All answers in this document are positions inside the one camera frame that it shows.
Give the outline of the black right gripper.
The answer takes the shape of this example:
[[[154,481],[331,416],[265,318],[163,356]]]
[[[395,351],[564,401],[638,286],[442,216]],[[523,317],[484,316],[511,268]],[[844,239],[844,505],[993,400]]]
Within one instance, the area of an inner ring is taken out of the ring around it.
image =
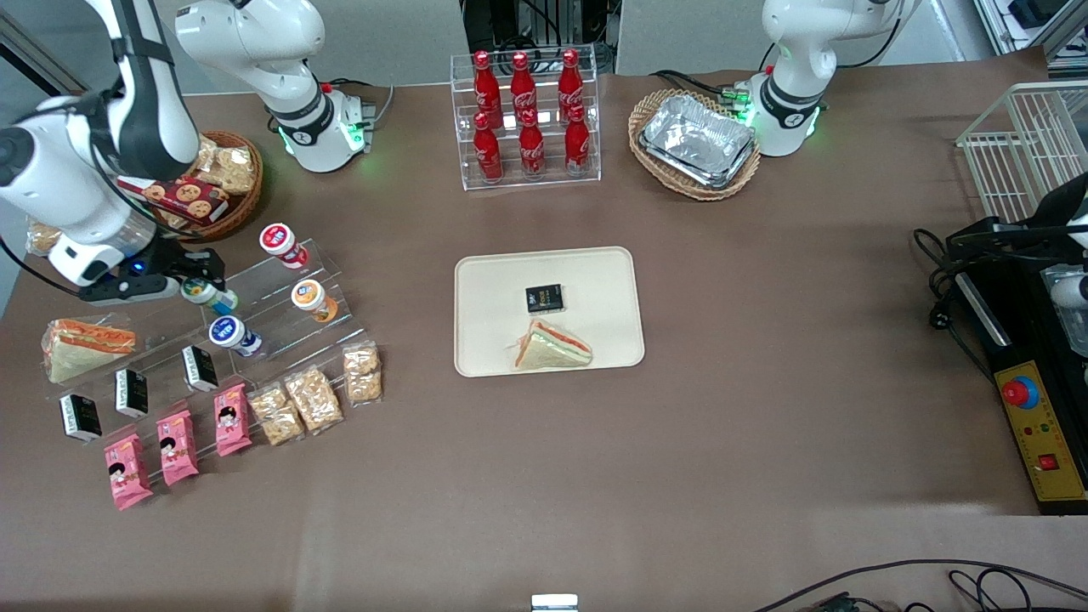
[[[224,278],[225,264],[214,249],[187,250],[182,245],[149,245],[119,264],[115,274],[101,276],[81,290],[92,305],[122,305],[203,295],[205,279]]]

